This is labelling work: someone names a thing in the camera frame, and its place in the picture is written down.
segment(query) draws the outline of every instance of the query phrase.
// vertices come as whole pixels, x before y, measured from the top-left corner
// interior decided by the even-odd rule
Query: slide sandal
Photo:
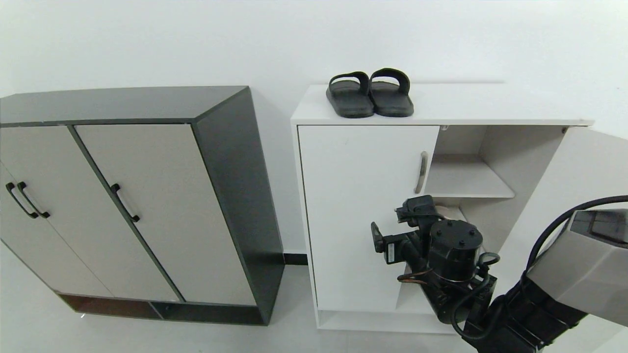
[[[334,82],[342,77],[355,77],[360,83],[351,80]],[[327,88],[327,99],[336,114],[342,117],[360,118],[375,114],[369,98],[369,76],[361,71],[332,77]]]
[[[376,77],[392,77],[399,84],[373,82]],[[375,103],[375,112],[383,116],[404,117],[414,113],[414,104],[408,97],[410,80],[405,73],[393,68],[383,68],[371,75],[371,100]]]

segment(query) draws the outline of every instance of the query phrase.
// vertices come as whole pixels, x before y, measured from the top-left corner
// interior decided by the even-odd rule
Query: dark gray shoe cabinet
[[[2,242],[77,312],[267,325],[284,259],[248,87],[0,99]]]

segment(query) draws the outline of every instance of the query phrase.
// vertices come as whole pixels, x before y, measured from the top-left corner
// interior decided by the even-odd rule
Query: white floor
[[[457,336],[317,330],[308,270],[287,266],[271,325],[159,322],[73,312],[4,245],[0,249],[0,351],[21,352],[475,352]],[[545,352],[593,352],[609,340],[585,319]]]

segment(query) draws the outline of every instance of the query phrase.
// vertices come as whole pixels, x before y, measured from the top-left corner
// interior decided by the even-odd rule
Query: cabinet top
[[[246,86],[141,87],[14,94],[0,99],[3,126],[147,120],[188,122]]]
[[[412,84],[409,117],[346,119],[327,101],[327,85],[311,85],[292,115],[292,125],[560,125],[589,126],[546,99],[509,84]]]

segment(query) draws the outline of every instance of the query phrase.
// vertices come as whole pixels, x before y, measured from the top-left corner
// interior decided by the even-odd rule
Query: cabinet door
[[[414,192],[421,154],[427,172],[438,126],[299,126],[318,308],[391,312],[403,263],[375,253],[371,222],[384,235],[408,232],[394,209]]]
[[[94,274],[81,262],[68,244],[57,234],[48,221],[25,214],[34,210],[19,194],[12,198],[6,186],[17,185],[11,174],[0,163],[0,227],[2,240],[24,263],[53,290],[79,295],[113,296]]]
[[[532,246],[560,214],[596,198],[628,194],[628,141],[590,128],[570,128],[499,254],[496,293],[519,280]],[[628,207],[610,204],[603,208]]]
[[[122,187],[140,216],[136,227],[187,301],[255,305],[190,125],[77,131],[107,182]]]
[[[2,162],[47,221],[120,298],[177,300],[65,126],[3,128]]]

